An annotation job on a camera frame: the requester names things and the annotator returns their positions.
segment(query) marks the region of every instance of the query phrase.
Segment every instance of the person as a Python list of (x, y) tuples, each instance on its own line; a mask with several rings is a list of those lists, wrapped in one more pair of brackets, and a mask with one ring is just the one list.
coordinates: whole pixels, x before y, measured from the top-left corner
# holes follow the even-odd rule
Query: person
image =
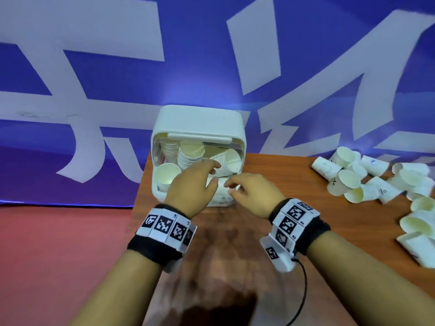
[[(206, 187), (206, 180), (219, 167), (216, 161), (204, 160), (188, 168), (174, 179), (164, 203), (193, 218), (213, 198), (218, 182), (213, 179)], [(238, 204), (262, 219), (285, 199), (259, 174), (234, 175), (225, 186)], [(311, 242), (306, 256), (358, 325), (434, 324), (432, 297), (333, 231)], [(161, 273), (161, 265), (127, 250), (70, 326), (142, 325)]]

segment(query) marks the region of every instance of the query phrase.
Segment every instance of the white storage box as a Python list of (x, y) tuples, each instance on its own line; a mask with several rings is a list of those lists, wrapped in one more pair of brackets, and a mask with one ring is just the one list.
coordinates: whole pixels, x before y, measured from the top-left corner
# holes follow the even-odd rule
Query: white storage box
[[(246, 156), (246, 135), (243, 119), (239, 112), (208, 107), (166, 105), (159, 112), (151, 136), (151, 155), (153, 160), (153, 195), (163, 202), (166, 192), (159, 190), (155, 181), (155, 169), (165, 162), (177, 163), (177, 158), (166, 160), (162, 145), (174, 144), (204, 145), (203, 158), (234, 149), (239, 154), (242, 165), (236, 173), (241, 173)], [(225, 207), (233, 204), (227, 193), (218, 190), (209, 207)]]

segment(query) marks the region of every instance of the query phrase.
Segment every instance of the wire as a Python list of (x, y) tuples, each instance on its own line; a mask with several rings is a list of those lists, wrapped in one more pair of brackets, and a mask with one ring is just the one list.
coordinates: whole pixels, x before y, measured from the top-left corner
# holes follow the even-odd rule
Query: wire
[(301, 306), (299, 307), (299, 309), (297, 310), (297, 313), (295, 314), (295, 316), (293, 317), (292, 320), (290, 320), (290, 322), (286, 325), (286, 326), (290, 326), (292, 323), (295, 322), (296, 318), (299, 317), (299, 314), (302, 311), (302, 308), (304, 307), (305, 304), (305, 299), (307, 298), (307, 290), (308, 290), (308, 278), (307, 278), (307, 273), (305, 271), (304, 266), (302, 265), (301, 261), (299, 261), (298, 259), (291, 259), (293, 262), (299, 263), (302, 267), (302, 271), (304, 272), (304, 278), (305, 278), (305, 289), (304, 289), (304, 297), (302, 297), (302, 302), (301, 302)]

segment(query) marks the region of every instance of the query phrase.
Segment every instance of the brown tabletop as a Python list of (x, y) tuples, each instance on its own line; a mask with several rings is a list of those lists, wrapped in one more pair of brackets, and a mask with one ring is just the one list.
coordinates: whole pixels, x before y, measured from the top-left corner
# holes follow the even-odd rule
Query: brown tabletop
[[(400, 217), (410, 202), (401, 195), (382, 205), (359, 204), (326, 191), (327, 182), (310, 168), (314, 158), (247, 154), (244, 172), (260, 173), (286, 197), (313, 206), (333, 231), (435, 297), (435, 271), (421, 268), (395, 241)], [(151, 193), (148, 158), (134, 203), (130, 238), (157, 203)], [(145, 325), (285, 325), (302, 299), (304, 278), (297, 266), (277, 272), (260, 246), (266, 220), (239, 207), (208, 208), (193, 219), (198, 230), (177, 273), (163, 274)], [(317, 270), (305, 257), (308, 295), (294, 325), (355, 325)]]

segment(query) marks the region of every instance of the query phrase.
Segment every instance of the red carpet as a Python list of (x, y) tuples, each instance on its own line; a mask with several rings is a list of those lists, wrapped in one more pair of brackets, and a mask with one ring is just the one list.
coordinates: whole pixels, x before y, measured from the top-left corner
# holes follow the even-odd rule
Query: red carpet
[(130, 215), (0, 207), (0, 325), (65, 325), (124, 251)]

